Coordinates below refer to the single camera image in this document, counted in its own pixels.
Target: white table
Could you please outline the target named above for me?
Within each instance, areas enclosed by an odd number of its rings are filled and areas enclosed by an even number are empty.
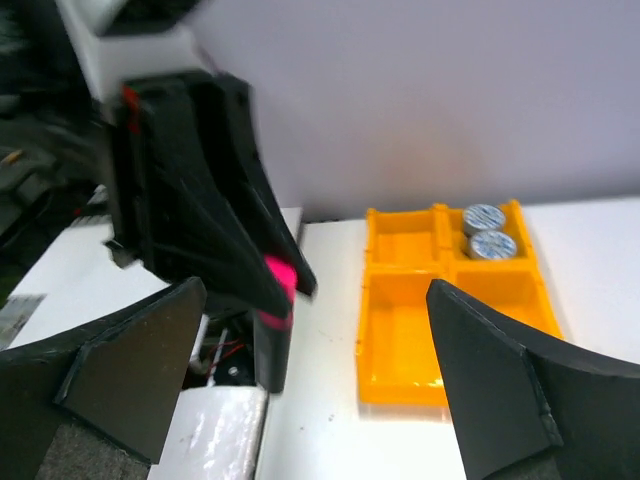
[[[301,208],[281,210],[297,236]],[[12,295],[46,295],[11,348],[75,328],[166,286],[140,262],[118,268],[103,245],[110,224],[62,232]],[[258,387],[213,387],[180,393],[159,465],[150,480],[214,480],[251,472],[266,393]]]
[[[524,210],[566,337],[640,363],[640,199]],[[465,478],[446,410],[358,402],[365,234],[362,220],[305,228],[318,295],[297,300],[287,383],[270,400],[258,480]]]

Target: white wall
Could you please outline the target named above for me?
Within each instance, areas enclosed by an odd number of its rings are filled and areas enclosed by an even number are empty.
[[[284,206],[637,192],[639,2],[217,0],[191,23],[254,85]]]

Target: pink tape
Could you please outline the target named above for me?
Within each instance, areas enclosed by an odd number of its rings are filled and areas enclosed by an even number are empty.
[[[271,270],[271,273],[273,273],[273,276],[276,277],[276,280],[278,280],[278,283],[284,289],[287,297],[289,297],[289,301],[293,307],[293,302],[296,298],[296,285],[298,283],[298,274],[295,269],[288,263],[270,255],[265,255],[264,260]],[[289,330],[293,326],[293,313],[290,313],[287,318],[274,317],[262,311],[258,311],[258,315],[260,316],[260,320],[271,328]]]

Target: metal cylinder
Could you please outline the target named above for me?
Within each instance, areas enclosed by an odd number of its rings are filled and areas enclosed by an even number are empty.
[[[504,212],[493,205],[471,205],[462,213],[463,229],[467,237],[488,230],[502,230],[507,217]]]
[[[469,239],[469,256],[474,260],[506,260],[517,253],[516,242],[506,233],[490,230]]]

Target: orange tray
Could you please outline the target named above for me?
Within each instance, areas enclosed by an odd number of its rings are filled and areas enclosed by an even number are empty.
[[[500,207],[518,246],[511,260],[471,260],[462,210],[367,214],[368,244],[356,364],[366,403],[446,406],[426,293],[444,278],[496,310],[562,338],[520,205]]]

